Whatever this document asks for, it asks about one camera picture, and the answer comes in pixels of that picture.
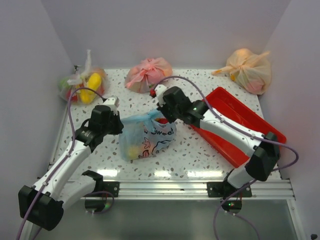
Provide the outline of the blue printed plastic bag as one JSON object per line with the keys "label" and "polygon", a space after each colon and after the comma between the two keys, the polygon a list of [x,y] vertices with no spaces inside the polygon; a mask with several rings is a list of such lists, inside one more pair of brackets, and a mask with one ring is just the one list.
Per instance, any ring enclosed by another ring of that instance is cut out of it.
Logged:
{"label": "blue printed plastic bag", "polygon": [[156,156],[176,137],[177,127],[157,110],[121,119],[122,133],[118,136],[121,157],[131,161]]}

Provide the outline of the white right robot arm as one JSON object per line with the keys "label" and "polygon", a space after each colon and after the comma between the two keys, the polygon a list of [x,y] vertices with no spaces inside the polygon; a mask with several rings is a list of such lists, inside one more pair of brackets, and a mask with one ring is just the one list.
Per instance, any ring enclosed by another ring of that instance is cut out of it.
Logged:
{"label": "white right robot arm", "polygon": [[234,168],[215,187],[222,196],[235,196],[241,187],[253,180],[265,182],[280,158],[280,149],[274,142],[277,136],[268,132],[263,134],[246,128],[219,113],[204,100],[191,101],[177,86],[167,88],[159,84],[150,95],[156,98],[157,109],[170,122],[181,120],[201,130],[213,133],[226,140],[248,160]]}

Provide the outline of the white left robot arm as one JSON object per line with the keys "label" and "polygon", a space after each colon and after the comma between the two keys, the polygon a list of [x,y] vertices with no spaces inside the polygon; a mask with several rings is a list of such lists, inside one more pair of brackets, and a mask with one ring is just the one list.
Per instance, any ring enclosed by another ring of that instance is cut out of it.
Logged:
{"label": "white left robot arm", "polygon": [[87,170],[83,177],[90,179],[86,186],[77,187],[68,197],[62,198],[61,192],[78,166],[100,145],[106,135],[122,133],[118,105],[114,98],[96,105],[89,119],[75,131],[65,153],[50,170],[33,186],[23,186],[18,192],[20,216],[45,230],[53,230],[61,221],[64,210],[82,196],[103,193],[102,175]]}

